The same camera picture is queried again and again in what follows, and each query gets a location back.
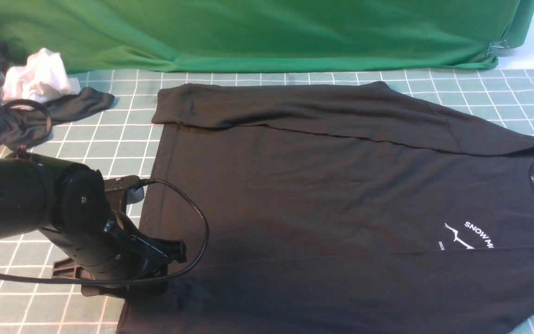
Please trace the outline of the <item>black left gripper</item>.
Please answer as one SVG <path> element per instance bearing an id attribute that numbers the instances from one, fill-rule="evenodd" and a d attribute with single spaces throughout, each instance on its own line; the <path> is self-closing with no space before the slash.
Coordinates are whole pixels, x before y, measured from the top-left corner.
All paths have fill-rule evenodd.
<path id="1" fill-rule="evenodd" d="M 53 279 L 136 281 L 165 275 L 170 264 L 185 263 L 184 241 L 146 236 L 127 214 L 113 211 L 105 197 L 101 172 L 66 160 L 40 161 L 53 178 L 57 202 L 51 226 L 42 234 L 68 258 L 54 262 Z M 81 285 L 83 296 L 155 296 L 167 292 L 169 283 L 124 286 Z"/>

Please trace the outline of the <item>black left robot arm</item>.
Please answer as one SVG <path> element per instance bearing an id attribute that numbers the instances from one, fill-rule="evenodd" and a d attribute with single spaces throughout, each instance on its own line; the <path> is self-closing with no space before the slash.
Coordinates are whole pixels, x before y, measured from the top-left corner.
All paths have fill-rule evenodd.
<path id="1" fill-rule="evenodd" d="M 125 298 L 138 281 L 164 278 L 185 263 L 181 240 L 151 238 L 127 216 L 147 180 L 104 179 L 74 161 L 39 154 L 0 159 L 0 240 L 39 231 L 66 254 L 51 278 L 81 286 L 83 296 Z"/>

